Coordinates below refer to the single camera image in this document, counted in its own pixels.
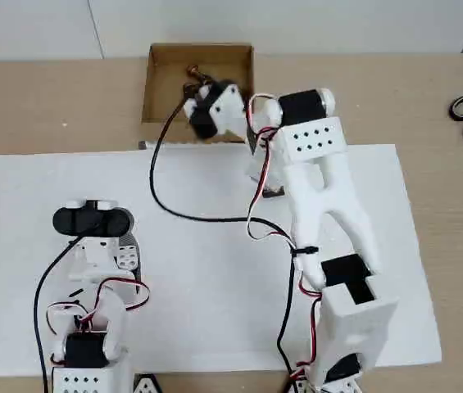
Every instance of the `wire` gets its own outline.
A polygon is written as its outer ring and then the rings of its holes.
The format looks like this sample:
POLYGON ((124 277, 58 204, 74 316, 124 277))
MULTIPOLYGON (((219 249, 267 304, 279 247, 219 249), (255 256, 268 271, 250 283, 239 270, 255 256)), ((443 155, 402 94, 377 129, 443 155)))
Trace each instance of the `wire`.
MULTIPOLYGON (((55 307, 63 307, 64 309, 77 308, 78 311, 81 311, 81 314, 73 314, 73 315, 78 315, 80 317, 84 317, 88 313, 85 307, 83 307, 80 303, 75 303, 73 301, 57 301, 55 303, 50 304, 47 310, 45 311, 45 320, 48 323, 49 330, 54 335, 56 335, 57 332, 52 328, 51 321, 49 319, 49 310, 55 307)), ((91 329, 92 329, 91 322, 89 322, 89 330, 91 329)))
POLYGON ((309 366, 316 359, 316 322, 315 322, 315 307, 322 300, 322 296, 317 297, 311 304, 311 315, 310 315, 310 325, 311 325, 311 359, 309 361, 297 362, 298 367, 309 366))
POLYGON ((109 282, 122 282, 122 283, 125 283, 125 284, 135 285, 137 287, 141 287, 141 288, 146 289, 146 291, 148 292, 147 296, 143 300, 139 301, 138 303, 135 303, 134 305, 127 305, 125 307, 125 309, 127 311, 131 311, 133 309, 137 309, 139 307, 142 307, 143 305, 145 305, 149 301, 149 296, 151 295, 151 291, 149 290, 149 287, 146 284, 144 284, 143 282, 141 282, 139 280, 133 280, 131 278, 109 277, 109 278, 104 279, 98 285, 97 295, 96 295, 96 298, 95 298, 95 301, 94 301, 93 310, 91 310, 88 314, 86 314, 83 318, 80 319, 81 323, 90 322, 93 319, 95 313, 98 311, 98 304, 100 303, 100 294, 102 292, 102 289, 109 282))
POLYGON ((63 361, 63 360, 57 362, 57 361, 54 359, 54 354, 51 354, 51 357, 49 358, 49 360, 50 360, 51 363, 52 363, 53 365, 55 365, 55 366, 63 366, 64 364, 66 364, 66 362, 63 361))
MULTIPOLYGON (((157 144, 155 146, 155 151, 153 152, 152 159, 151 159, 151 165, 149 168, 149 188, 151 191, 152 198, 164 211, 170 213, 171 215, 179 217, 181 219, 188 219, 190 221, 196 221, 199 223, 245 223, 247 221, 247 217, 227 217, 227 218, 214 217, 213 218, 213 217, 197 217, 195 215, 186 215, 184 213, 180 213, 178 211, 172 210, 158 198, 157 190, 155 188, 155 166, 157 164, 158 152, 160 151, 161 145, 164 142, 164 138, 166 137, 167 131, 169 130, 171 123, 173 122, 175 117, 179 114, 180 110, 182 109, 182 106, 185 103, 185 100, 186 98, 180 101, 179 105, 173 110, 173 113, 171 113, 170 117, 164 123, 164 127, 162 128, 160 137, 157 140, 157 144)), ((271 221, 267 219, 262 219, 260 217, 251 217, 251 221, 254 223, 264 224, 274 229, 276 232, 281 233, 282 236, 286 237, 287 239, 291 240, 289 235, 279 225, 272 223, 271 221)))
POLYGON ((304 277, 303 272, 300 272, 300 279, 298 280, 298 289, 300 289, 300 292, 302 292, 304 295, 307 295, 309 297, 320 297, 322 298, 322 292, 321 291, 312 291, 311 289, 307 289, 304 287, 304 283, 302 282, 302 279, 304 277))
POLYGON ((257 93, 253 94, 251 98, 249 98, 249 101, 247 102, 247 109, 246 109, 246 120, 247 120, 247 125, 253 131, 254 134, 256 134, 255 129, 253 128, 253 104, 255 103, 255 100, 257 98, 268 98, 268 99, 275 99, 276 97, 273 94, 268 94, 268 93, 257 93))
POLYGON ((42 340, 40 338, 39 323, 38 323, 38 305, 40 292, 42 291, 43 283, 45 282, 48 275, 54 269, 54 267, 60 262, 64 256, 67 255, 69 251, 76 246, 84 236, 78 236, 75 240, 69 242, 67 247, 56 257, 56 259, 48 266, 47 269, 42 274, 38 286, 36 287, 36 292, 34 293, 34 305, 33 305, 33 323, 34 323, 34 335, 36 337, 36 346, 38 347, 38 354, 40 358, 40 367, 42 369, 42 379, 43 379, 43 393, 49 393, 49 381, 48 381, 48 371, 45 367, 45 360, 43 357, 43 347, 42 340))
POLYGON ((289 379, 295 382, 302 375, 304 375, 304 368, 299 368, 298 370, 295 370, 293 373, 289 374, 289 379))
POLYGON ((257 237, 255 235, 253 235, 252 230, 251 230, 252 213, 253 213, 253 210, 255 209, 255 205, 257 204, 257 202, 260 199, 260 196, 262 195, 262 190, 264 190, 264 186, 266 185, 267 176, 268 176, 269 171, 270 171, 270 141, 276 135, 277 131, 278 131, 278 129, 274 128, 274 127, 264 127, 256 135, 256 148, 258 148, 258 146, 259 146, 258 143, 259 143, 260 140, 265 141, 266 144, 265 144, 264 148, 266 149, 266 155, 265 155, 265 158, 264 158, 264 164, 262 165, 261 175, 260 175, 260 178, 258 180, 258 184, 256 186, 255 194, 253 195, 253 198, 252 198, 252 200, 251 200, 251 202, 249 204, 249 207, 247 209, 246 232, 247 232, 247 235, 251 239, 253 239, 254 241, 264 240, 267 237, 272 236, 272 235, 282 236, 282 237, 284 237, 286 242, 289 244, 289 246, 292 249, 295 249, 296 248, 295 243, 293 243, 291 238, 286 233, 281 233, 279 231, 271 231, 271 232, 268 232, 268 233, 266 233, 265 235, 263 235, 261 237, 257 237), (261 138, 261 135, 263 133, 268 133, 268 132, 271 132, 271 134, 268 137, 261 138))
MULTIPOLYGON (((160 151, 161 145, 164 141, 164 138, 167 135, 167 131, 169 130, 169 127, 171 126, 171 123, 175 119, 175 117, 179 114, 180 110, 182 109, 184 103, 186 101, 186 95, 184 94, 184 98, 179 102, 179 104, 176 106, 176 108, 173 110, 169 118, 166 120, 164 123, 164 126, 162 128, 161 134, 158 137, 157 144, 155 146, 155 150, 152 154, 152 159, 151 159, 151 165, 149 167, 149 188, 151 190, 151 195, 154 201, 159 205, 164 211, 170 213, 171 215, 174 215, 175 217, 179 217, 181 219, 188 219, 190 221, 196 221, 200 223, 243 223, 247 222, 247 217, 228 217, 228 218, 208 218, 208 217, 197 217, 194 215, 186 215, 184 213, 180 213, 176 210, 172 210, 168 206, 166 206, 159 198, 157 195, 157 190, 155 189, 155 166, 157 164, 157 158, 158 158, 158 152, 160 151)), ((277 233, 280 233, 281 236, 284 236, 287 240, 291 241, 291 237, 277 224, 270 222, 267 219, 261 219, 259 217, 251 217, 250 221, 259 223, 259 224, 264 224, 272 229, 274 229, 277 233)), ((288 318, 289 314, 291 312, 291 306, 293 302, 293 280, 295 277, 295 266, 293 263, 293 258, 291 261, 291 267, 289 270, 289 284, 288 284, 288 299, 286 303, 286 308, 284 311, 284 319, 282 322, 282 326, 280 327, 280 332, 279 336, 277 337, 277 349, 279 350, 280 356, 282 357, 284 361, 284 365, 286 366, 286 369, 288 371, 288 375, 291 375, 293 372, 291 368, 291 364, 289 363, 288 356, 285 354, 284 349, 282 348, 282 339, 284 337, 284 333, 286 330, 286 325, 288 324, 288 318)), ((297 384, 293 381, 290 382, 293 386, 293 389, 295 390, 295 393, 298 392, 297 390, 297 384)))
POLYGON ((295 264, 293 260, 291 261, 290 268, 289 268, 289 281, 288 281, 288 299, 286 300, 286 309, 284 311, 284 318, 282 319, 282 325, 280 325, 279 336, 277 337, 277 349, 279 350, 280 356, 284 361, 286 369, 288 370, 288 376, 290 379, 290 383, 293 387, 295 393, 298 393, 297 383, 291 378, 293 373, 293 369, 291 364, 289 363, 288 356, 286 356, 284 349, 282 348, 282 339, 284 338, 284 334, 286 332, 286 326, 288 326, 289 314, 291 313, 291 305, 293 303, 293 282, 295 280, 295 264))

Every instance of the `black wire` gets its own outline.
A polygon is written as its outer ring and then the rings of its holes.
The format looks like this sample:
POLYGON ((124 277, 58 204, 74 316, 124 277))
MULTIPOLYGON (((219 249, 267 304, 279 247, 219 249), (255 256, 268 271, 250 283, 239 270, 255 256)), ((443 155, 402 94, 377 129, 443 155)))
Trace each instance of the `black wire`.
POLYGON ((38 354, 40 358, 40 367, 42 368, 42 379, 43 379, 43 393, 49 393, 49 381, 48 381, 48 371, 45 367, 45 360, 43 357, 43 347, 42 347, 42 340, 40 339, 40 331, 38 326, 38 303, 40 292, 42 291, 43 283, 48 275, 51 273, 51 270, 62 260, 64 256, 74 247, 80 240, 82 240, 83 236, 78 236, 75 240, 69 242, 69 245, 60 253, 59 256, 45 269, 43 272, 42 277, 36 287, 36 292, 34 293, 34 307, 33 307, 33 322, 34 322, 34 335, 36 336, 36 345, 38 347, 38 354))
MULTIPOLYGON (((157 140, 157 145, 155 146, 155 151, 152 154, 152 159, 151 159, 151 165, 149 167, 149 188, 151 190, 151 195, 152 198, 155 200, 155 202, 166 212, 176 216, 180 217, 182 219, 188 219, 191 221, 197 221, 201 223, 242 223, 247 221, 247 217, 227 217, 227 218, 220 218, 220 217, 213 217, 213 218, 208 218, 208 217, 197 217, 194 215, 186 215, 184 213, 180 213, 178 211, 172 210, 168 206, 164 205, 164 203, 158 198, 157 195, 157 190, 155 189, 155 166, 157 164, 157 157, 158 157, 158 152, 160 151, 160 147, 162 143, 164 142, 164 138, 166 137, 167 131, 169 130, 169 127, 171 126, 171 123, 175 119, 175 117, 179 114, 180 110, 184 106, 184 103, 186 101, 186 96, 184 94, 184 99, 182 99, 178 106, 173 110, 169 118, 166 120, 164 123, 164 127, 162 128, 160 137, 157 140)), ((289 235, 277 224, 272 223, 271 221, 268 221, 267 219, 262 219, 260 217, 251 217, 251 221, 255 223, 260 223, 267 225, 268 227, 274 229, 275 231, 279 232, 283 236, 285 236, 287 239, 289 239, 289 235)), ((288 356, 286 356, 281 343, 282 339, 284 337, 284 332, 286 330, 286 325, 288 323, 288 318, 289 318, 289 313, 291 311, 291 305, 292 305, 292 300, 293 300, 293 279, 295 276, 295 266, 293 264, 293 257, 291 260, 291 269, 289 271, 289 285, 288 285, 288 302, 286 303, 286 309, 284 311, 284 320, 282 322, 282 326, 280 327, 280 332, 279 336, 277 338, 277 349, 279 350, 280 356, 284 360, 284 364, 286 366, 286 369, 288 370, 288 375, 292 373, 292 368, 291 364, 289 363, 288 356)), ((297 393, 297 384, 295 381, 292 381, 292 386, 293 389, 295 390, 295 393, 297 393)))
MULTIPOLYGON (((188 220, 197 221, 200 223, 245 223, 247 221, 247 217, 208 218, 208 217, 197 217, 194 215, 186 215, 184 213, 180 213, 178 211, 172 210, 171 208, 164 205, 164 203, 160 199, 158 199, 157 190, 155 189, 155 166, 157 164, 158 152, 160 151, 161 144, 163 143, 164 138, 166 137, 167 131, 169 130, 171 123, 173 122, 175 117, 178 115, 178 113, 182 109, 182 106, 184 105, 184 103, 185 103, 185 98, 179 103, 179 105, 175 108, 173 113, 171 113, 167 121, 164 123, 164 127, 162 128, 160 137, 157 140, 157 145, 155 146, 155 151, 152 154, 151 166, 149 168, 149 188, 151 189, 152 198, 163 210, 167 211, 168 213, 176 217, 180 217, 182 219, 188 219, 188 220)), ((279 225, 272 223, 271 221, 268 221, 267 219, 261 219, 260 217, 251 217, 251 221, 255 223, 267 225, 268 227, 274 229, 275 231, 280 232, 283 236, 289 238, 289 235, 279 225)))
POLYGON ((286 356, 284 350, 282 349, 282 339, 284 338, 284 333, 286 332, 286 326, 288 325, 289 313, 291 312, 291 304, 293 303, 293 283, 295 279, 295 264, 293 263, 293 258, 291 260, 291 267, 289 268, 289 283, 288 283, 288 299, 286 302, 286 310, 284 311, 284 319, 282 320, 282 326, 280 326, 279 336, 277 337, 277 349, 279 350, 280 356, 284 360, 286 369, 288 370, 288 379, 295 390, 295 393, 298 393, 297 383, 292 380, 289 375, 291 375, 292 368, 289 363, 288 356, 286 356))

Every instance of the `white wire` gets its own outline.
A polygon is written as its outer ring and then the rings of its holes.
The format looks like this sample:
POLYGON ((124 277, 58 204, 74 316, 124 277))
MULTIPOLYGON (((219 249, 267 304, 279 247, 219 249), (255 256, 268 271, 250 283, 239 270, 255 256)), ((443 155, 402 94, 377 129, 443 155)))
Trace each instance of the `white wire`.
POLYGON ((291 374, 289 374, 289 377, 291 379, 295 378, 295 376, 297 376, 303 369, 304 369, 304 367, 297 368, 295 371, 293 371, 291 374))
POLYGON ((257 98, 271 98, 271 99, 276 99, 276 96, 273 94, 269 93, 256 93, 249 98, 249 101, 247 102, 247 122, 251 126, 251 130, 256 133, 255 129, 253 128, 253 103, 257 98))
MULTIPOLYGON (((258 143, 259 141, 261 140, 261 138, 258 138, 258 140, 256 141, 256 148, 258 148, 258 143)), ((266 155, 270 154, 268 152, 268 149, 269 149, 269 141, 266 141, 266 155)), ((258 195, 256 196, 256 198, 253 199, 252 203, 251 203, 251 209, 249 209, 248 213, 247 213, 247 220, 246 220, 246 232, 247 232, 247 235, 252 239, 254 240, 255 242, 259 242, 261 240, 264 240, 266 239, 267 237, 271 236, 271 235, 277 235, 277 236, 281 236, 284 238, 284 240, 286 242, 288 242, 288 244, 292 247, 292 248, 296 248, 294 243, 292 242, 291 239, 285 237, 283 234, 281 233, 277 233, 277 232, 269 232, 269 233, 266 233, 265 235, 261 236, 261 237, 256 237, 255 235, 252 234, 251 232, 251 217, 253 215, 253 211, 255 210, 255 206, 258 202, 258 200, 260 199, 261 195, 262 195, 262 190, 264 189, 264 186, 266 185, 266 181, 267 181, 267 178, 268 178, 268 175, 269 175, 269 172, 270 172, 270 162, 271 162, 271 155, 269 155, 268 157, 266 157, 266 171, 265 171, 265 176, 264 176, 264 180, 262 180, 262 178, 259 178, 259 183, 257 184, 256 186, 256 191, 257 190, 260 190, 258 192, 258 195)))
MULTIPOLYGON (((86 314, 87 314, 87 310, 85 309, 85 307, 83 307, 82 305, 78 304, 78 303, 73 303, 71 301, 57 301, 55 303, 51 303, 50 305, 48 305, 47 307, 47 313, 48 313, 48 320, 50 321, 50 318, 49 318, 49 311, 53 308, 56 308, 56 307, 71 307, 71 308, 75 308, 75 309, 78 309, 76 311, 71 311, 70 309, 63 309, 62 311, 64 312, 63 314, 67 314, 67 315, 76 315, 77 317, 80 317, 80 318, 83 318, 86 314)), ((92 324, 91 324, 91 321, 89 321, 89 329, 92 328, 92 324)))
MULTIPOLYGON (((98 311, 98 309, 100 308, 100 302, 102 301, 102 292, 101 292, 101 289, 103 288, 106 288, 106 289, 110 289, 112 290, 110 287, 104 287, 104 285, 106 283, 108 283, 109 281, 105 281, 101 284, 102 285, 102 288, 98 288, 97 291, 100 291, 100 295, 99 295, 99 299, 98 299, 98 303, 96 304, 96 307, 94 309, 92 309, 91 311, 89 311, 85 316, 83 316, 82 318, 80 318, 80 320, 84 320, 84 319, 87 319, 87 318, 90 318, 92 316, 95 315, 95 313, 98 311)), ((128 308, 131 308, 131 307, 134 307, 136 305, 139 305, 140 303, 142 303, 143 301, 146 301, 147 299, 149 299, 149 296, 151 295, 151 291, 149 290, 149 288, 147 288, 145 286, 145 284, 143 282, 138 282, 138 281, 134 281, 134 282, 125 282, 125 281, 118 281, 118 280, 115 280, 113 279, 112 282, 117 282, 119 284, 127 284, 127 285, 135 285, 136 287, 141 287, 143 288, 146 293, 147 293, 147 296, 146 296, 146 299, 142 299, 142 300, 139 300, 137 302, 135 302, 133 305, 127 305, 125 308, 128 309, 128 308)))

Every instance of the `wooden table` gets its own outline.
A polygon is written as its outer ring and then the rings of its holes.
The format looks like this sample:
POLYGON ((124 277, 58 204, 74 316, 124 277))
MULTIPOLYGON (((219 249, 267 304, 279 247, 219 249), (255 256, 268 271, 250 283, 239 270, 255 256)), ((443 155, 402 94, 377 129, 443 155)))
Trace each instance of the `wooden table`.
MULTIPOLYGON (((135 149, 145 59, 0 63, 0 154, 135 149)), ((443 344, 443 362, 380 369, 371 392, 463 391, 463 55, 257 56, 258 92, 329 87, 347 140, 395 143, 411 199, 443 344)), ((164 392, 279 391, 284 374, 159 376, 164 392)), ((0 378, 0 391, 40 392, 38 378, 0 378)))

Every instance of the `brown cardboard box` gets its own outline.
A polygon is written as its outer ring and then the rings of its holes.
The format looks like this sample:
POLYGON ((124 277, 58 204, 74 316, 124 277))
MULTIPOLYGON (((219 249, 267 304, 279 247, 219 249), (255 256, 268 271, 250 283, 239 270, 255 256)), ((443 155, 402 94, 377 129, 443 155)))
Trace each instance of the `brown cardboard box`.
MULTIPOLYGON (((231 79, 248 99, 253 93, 253 48, 241 43, 154 43, 149 50, 148 75, 143 98, 143 139, 156 141, 162 126, 182 97, 188 66, 217 80, 231 79)), ((181 111, 166 136, 168 142, 197 142, 194 131, 181 111)), ((228 132, 208 142, 241 142, 228 132)))

